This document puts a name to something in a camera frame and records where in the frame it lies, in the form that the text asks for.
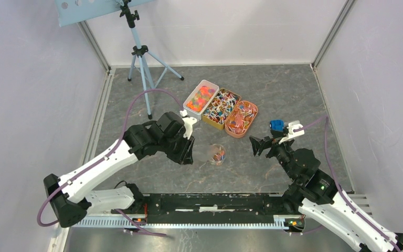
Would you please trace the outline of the clear plastic scoop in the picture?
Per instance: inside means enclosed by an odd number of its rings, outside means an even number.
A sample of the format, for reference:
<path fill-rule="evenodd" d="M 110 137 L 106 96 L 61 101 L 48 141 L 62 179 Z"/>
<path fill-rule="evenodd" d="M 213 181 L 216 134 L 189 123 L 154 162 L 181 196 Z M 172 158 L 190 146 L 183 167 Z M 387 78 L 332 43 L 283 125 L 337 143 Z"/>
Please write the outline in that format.
<path fill-rule="evenodd" d="M 192 155 L 194 161 L 211 162 L 217 149 L 212 145 L 195 145 Z"/>

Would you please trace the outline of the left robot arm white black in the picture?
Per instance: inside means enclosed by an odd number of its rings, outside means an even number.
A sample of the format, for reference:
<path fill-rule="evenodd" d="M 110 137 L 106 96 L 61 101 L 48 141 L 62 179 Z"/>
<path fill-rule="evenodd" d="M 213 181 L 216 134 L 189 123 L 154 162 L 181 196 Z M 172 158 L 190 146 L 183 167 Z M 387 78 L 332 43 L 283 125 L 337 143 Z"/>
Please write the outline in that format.
<path fill-rule="evenodd" d="M 192 164 L 196 122 L 196 118 L 181 111 L 166 112 L 157 121 L 130 126 L 109 148 L 83 166 L 62 176 L 47 175 L 43 180 L 47 199 L 42 208 L 50 205 L 57 218 L 53 223 L 63 228 L 79 223 L 88 214 L 106 210 L 139 213 L 144 200 L 135 186 L 101 191 L 95 187 L 119 170 L 157 152 L 163 152 L 177 164 Z"/>

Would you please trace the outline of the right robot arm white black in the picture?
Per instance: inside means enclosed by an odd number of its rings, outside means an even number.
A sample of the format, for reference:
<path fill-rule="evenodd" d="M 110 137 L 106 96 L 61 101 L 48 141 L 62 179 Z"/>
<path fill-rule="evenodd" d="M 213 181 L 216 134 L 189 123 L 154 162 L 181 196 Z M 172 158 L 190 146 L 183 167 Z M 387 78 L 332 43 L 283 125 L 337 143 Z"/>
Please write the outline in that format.
<path fill-rule="evenodd" d="M 279 143 L 269 136 L 249 138 L 254 155 L 269 152 L 291 180 L 282 195 L 288 214 L 312 218 L 344 240 L 354 251 L 403 251 L 403 233 L 389 231 L 359 207 L 342 187 L 320 170 L 320 161 L 310 149 L 292 149 L 293 141 Z"/>

